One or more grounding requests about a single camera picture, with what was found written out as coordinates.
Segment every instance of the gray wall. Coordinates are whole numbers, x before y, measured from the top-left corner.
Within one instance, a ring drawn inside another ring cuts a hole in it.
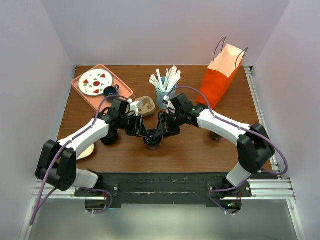
[[[289,162],[308,236],[319,239],[320,2],[292,0],[253,68],[272,139]]]
[[[219,40],[253,66],[289,0],[42,0],[75,65],[206,65]]]
[[[55,139],[73,65],[39,0],[0,1],[0,239],[18,239],[42,146]]]

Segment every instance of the white straw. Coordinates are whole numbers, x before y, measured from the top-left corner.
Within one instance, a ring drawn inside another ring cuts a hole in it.
[[[156,87],[158,88],[158,89],[161,89],[161,87],[160,87],[160,83],[156,80],[156,79],[154,79],[154,78],[150,78],[150,81],[152,81],[155,85],[156,85]]]
[[[164,87],[164,89],[166,89],[166,83],[167,83],[167,81],[168,81],[168,77],[169,77],[169,70],[168,70],[168,68],[166,69],[166,74],[165,74],[165,79],[164,79],[164,84],[163,84],[163,87]]]
[[[156,79],[156,76],[155,76],[154,74],[151,75],[151,79],[152,79],[153,81],[159,83],[158,80]]]
[[[171,88],[172,88],[173,82],[174,82],[175,78],[176,78],[176,72],[175,72],[175,70],[173,70],[173,74],[172,74],[172,76],[171,76],[171,78],[170,78],[170,82],[169,82],[169,84],[168,84],[168,89],[171,89]]]
[[[168,86],[167,92],[171,91],[172,88],[177,84],[177,82],[179,82],[179,80],[180,80],[180,76],[178,78],[174,79],[174,81],[171,82],[171,85]]]
[[[172,77],[172,74],[173,74],[173,73],[174,73],[174,71],[173,71],[173,67],[172,67],[172,68],[170,68],[170,70],[169,70],[168,79],[167,79],[167,81],[166,81],[165,84],[164,84],[164,88],[167,89],[167,90],[168,90],[168,85],[169,85],[169,82],[170,82],[170,80],[171,80],[171,77]]]
[[[152,80],[149,80],[149,83],[151,83],[153,86],[155,86],[156,88],[159,88],[159,86],[157,86],[155,83],[154,83],[154,81],[152,81]]]
[[[161,75],[160,75],[160,70],[157,69],[157,70],[155,70],[155,71],[156,71],[156,74],[157,74],[157,76],[158,76],[158,81],[159,81],[159,83],[160,83],[161,90],[162,90],[163,92],[165,92],[166,90],[165,90],[165,88],[164,88],[164,85],[162,84]]]

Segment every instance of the cup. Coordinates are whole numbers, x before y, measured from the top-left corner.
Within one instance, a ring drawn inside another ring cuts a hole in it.
[[[165,79],[166,79],[165,76],[163,76],[163,77],[161,78],[162,84],[165,83]],[[164,96],[167,96],[168,93],[161,91],[161,90],[160,90],[159,88],[157,88],[157,87],[155,88],[155,92],[156,92],[156,104],[157,104],[157,106],[158,106],[159,108],[161,108],[161,109],[167,109],[167,105],[165,105],[165,104],[163,103],[163,100],[164,100]],[[175,96],[176,96],[176,91],[173,91],[172,93],[170,93],[170,95],[169,95],[168,97],[169,97],[169,99],[172,99],[172,98],[174,98]]]
[[[113,96],[113,95],[119,95],[118,90],[119,90],[119,85],[116,84],[114,86],[107,86],[104,90],[103,90],[103,95],[105,97],[108,96]],[[111,103],[113,101],[113,97],[108,98],[106,101]]]

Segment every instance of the paper bag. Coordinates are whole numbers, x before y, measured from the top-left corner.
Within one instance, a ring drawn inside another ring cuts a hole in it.
[[[215,58],[216,50],[222,40],[222,50]],[[224,37],[222,40],[214,51],[213,60],[205,72],[200,88],[200,92],[208,98],[212,109],[217,106],[227,92],[248,50],[248,48],[241,50],[229,44],[223,48],[226,38]],[[207,105],[201,95],[198,96],[197,101]]]

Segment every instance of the pink tray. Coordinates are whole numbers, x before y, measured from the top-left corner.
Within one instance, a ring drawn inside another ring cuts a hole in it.
[[[132,89],[130,87],[128,87],[128,85],[126,85],[119,77],[117,77],[117,75],[115,75],[112,71],[110,71],[108,68],[106,68],[104,65],[99,64],[95,67],[93,67],[92,69],[104,69],[107,70],[109,73],[112,74],[113,77],[113,83],[112,85],[119,85],[119,95],[124,96],[126,98],[131,98],[134,99],[135,98],[135,94],[134,91],[132,91]],[[94,109],[94,110],[98,110],[99,104],[102,102],[102,100],[105,98],[104,95],[100,95],[100,96],[88,96],[83,94],[78,87],[78,82],[79,79],[82,75],[78,76],[77,78],[72,80],[72,87],[74,90],[77,91],[77,93]],[[102,104],[101,110],[106,108],[106,107],[110,107],[111,103],[109,102],[104,102]]]

